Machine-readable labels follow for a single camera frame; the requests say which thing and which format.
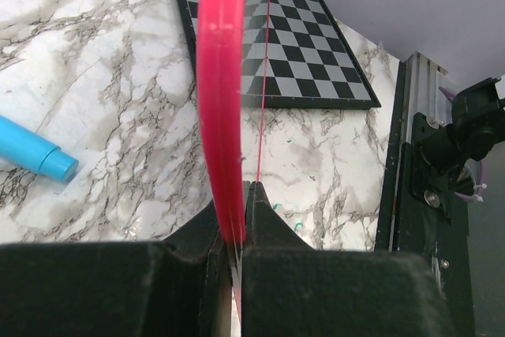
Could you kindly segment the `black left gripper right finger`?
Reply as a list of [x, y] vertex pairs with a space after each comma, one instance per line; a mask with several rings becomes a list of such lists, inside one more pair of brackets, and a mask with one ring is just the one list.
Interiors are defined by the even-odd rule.
[[412, 253], [317, 250], [254, 182], [246, 203], [244, 336], [445, 336], [448, 310]]

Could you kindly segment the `pink framed whiteboard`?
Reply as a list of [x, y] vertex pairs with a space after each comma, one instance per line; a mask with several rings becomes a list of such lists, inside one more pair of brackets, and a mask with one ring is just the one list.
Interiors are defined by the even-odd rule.
[[196, 90], [201, 143], [237, 312], [246, 241], [241, 121], [263, 96], [270, 0], [199, 0]]

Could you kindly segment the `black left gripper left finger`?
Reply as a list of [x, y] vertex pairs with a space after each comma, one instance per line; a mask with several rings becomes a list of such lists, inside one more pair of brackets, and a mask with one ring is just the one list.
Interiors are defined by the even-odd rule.
[[226, 248], [208, 205], [162, 241], [1, 247], [4, 336], [228, 336]]

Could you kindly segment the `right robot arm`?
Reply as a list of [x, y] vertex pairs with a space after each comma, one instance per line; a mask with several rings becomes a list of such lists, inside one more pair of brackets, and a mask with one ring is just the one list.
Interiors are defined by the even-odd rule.
[[413, 116], [413, 174], [415, 198], [452, 219], [451, 204], [465, 163], [480, 161], [504, 141], [504, 97], [487, 78], [461, 92], [451, 103], [452, 122], [437, 129], [421, 112]]

